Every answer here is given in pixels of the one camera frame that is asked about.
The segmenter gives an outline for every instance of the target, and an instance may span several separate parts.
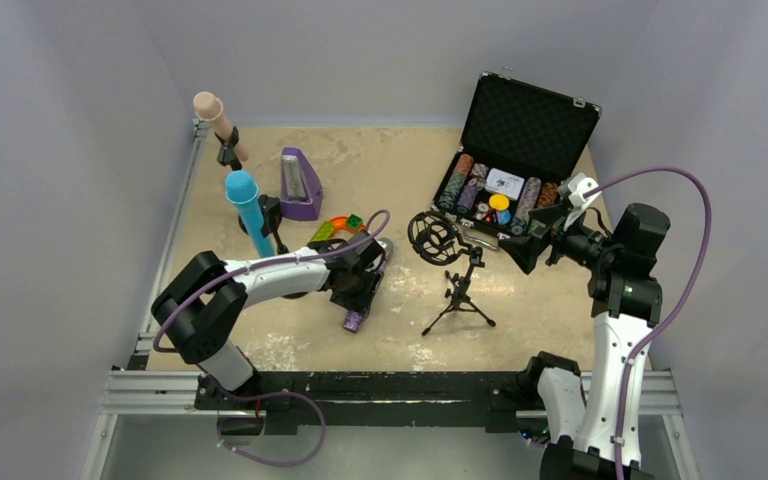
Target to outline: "tripod leg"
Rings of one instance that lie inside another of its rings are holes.
[[[434,321],[431,322],[431,325],[429,325],[425,330],[422,331],[422,336],[424,337],[424,336],[428,335],[428,332],[431,331],[431,327],[433,327],[441,318],[443,318],[443,315],[451,312],[452,310],[453,310],[452,306],[449,305],[448,307],[446,307],[445,310],[440,312],[440,315],[437,315],[437,318],[435,318]]]
[[[476,313],[478,313],[479,315],[484,317],[484,321],[487,322],[487,325],[490,325],[491,327],[495,327],[496,326],[496,322],[494,322],[493,320],[490,320],[490,317],[485,315],[484,312],[482,312],[480,308],[476,307],[475,304],[472,303],[472,300],[468,300],[466,302],[466,304],[469,305],[470,307],[474,308]]]

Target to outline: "stack of poker chips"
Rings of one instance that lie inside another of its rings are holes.
[[[484,179],[478,177],[472,177],[466,182],[466,186],[461,191],[461,196],[458,197],[458,213],[466,215],[472,210],[472,205],[475,203],[475,197],[478,196],[478,192],[484,189]]]
[[[443,189],[443,193],[440,194],[440,198],[437,199],[437,205],[451,210],[455,208],[455,201],[458,198],[458,194],[461,191],[461,187],[466,182],[466,177],[469,175],[472,164],[475,161],[472,156],[466,153],[462,154],[458,159],[458,163],[455,164],[455,169],[452,171],[452,175],[449,180],[446,181],[446,188]]]
[[[540,189],[540,195],[537,197],[537,208],[551,207],[558,200],[558,184],[547,183]]]
[[[537,177],[531,177],[525,182],[522,194],[519,197],[516,213],[513,220],[511,220],[511,233],[514,235],[522,235],[525,231],[525,226],[528,224],[528,211],[537,205],[537,198],[540,196],[540,187],[542,185],[543,181]]]
[[[490,169],[487,167],[487,165],[484,165],[483,163],[476,163],[472,166],[470,175],[481,180],[487,180],[487,172],[489,171]]]

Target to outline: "purple object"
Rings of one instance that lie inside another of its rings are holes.
[[[458,198],[458,213],[466,215],[472,209],[472,205],[475,203],[475,197],[478,195],[478,191],[481,187],[476,185],[467,185],[461,191],[461,196]]]
[[[281,213],[298,221],[319,219],[322,182],[301,150],[286,147],[281,152]]]
[[[360,324],[364,320],[366,320],[364,314],[354,310],[348,311],[346,312],[346,319],[343,320],[343,328],[352,333],[357,333],[360,330]]]

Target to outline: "colorful toy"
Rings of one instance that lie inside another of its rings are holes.
[[[346,231],[354,235],[361,230],[366,230],[366,225],[363,224],[363,219],[357,215],[352,214],[348,217],[334,217],[323,223],[319,227],[319,230],[313,234],[313,238],[311,238],[308,243],[324,242],[336,235],[339,231]]]

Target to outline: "black tripod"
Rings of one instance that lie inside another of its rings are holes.
[[[469,250],[469,269],[466,271],[466,275],[463,277],[460,276],[460,274],[456,273],[454,275],[450,274],[448,270],[446,270],[446,280],[452,283],[452,287],[454,287],[454,290],[451,288],[446,289],[446,298],[449,299],[449,306],[446,307],[445,310],[440,312],[440,315],[437,315],[437,318],[434,319],[433,322],[431,322],[431,325],[429,325],[425,330],[422,331],[422,336],[428,335],[428,332],[431,331],[431,327],[437,324],[438,321],[440,321],[441,318],[443,318],[444,315],[447,313],[452,312],[474,312],[482,317],[484,317],[484,320],[487,322],[487,325],[490,325],[491,327],[496,326],[496,322],[490,319],[487,315],[484,314],[484,312],[481,311],[480,308],[475,306],[474,303],[472,303],[472,299],[467,295],[467,290],[469,290],[469,285],[472,283],[471,277],[472,277],[472,271],[475,270],[475,267],[483,268],[484,262],[481,261],[481,256],[483,255],[484,250],[481,249],[481,247],[473,247]],[[466,309],[461,307],[461,304],[467,304],[471,309]]]

